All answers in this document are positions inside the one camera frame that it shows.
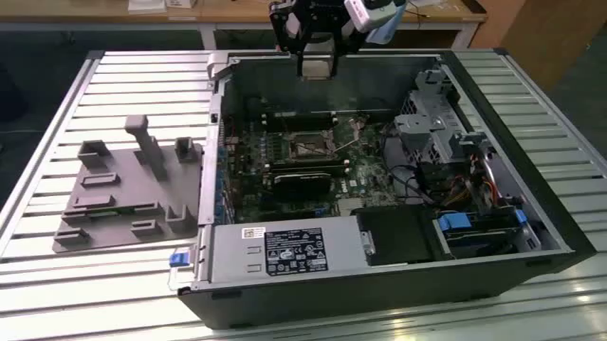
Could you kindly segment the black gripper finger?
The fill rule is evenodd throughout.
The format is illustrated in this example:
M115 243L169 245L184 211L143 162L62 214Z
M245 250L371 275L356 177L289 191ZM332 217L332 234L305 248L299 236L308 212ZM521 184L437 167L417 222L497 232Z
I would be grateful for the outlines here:
M335 77L340 57L359 51L365 41L365 33L357 31L347 12L333 19L332 25L333 51L329 76Z
M296 58L296 74L301 77L308 43L308 1L272 1L268 9L277 49Z

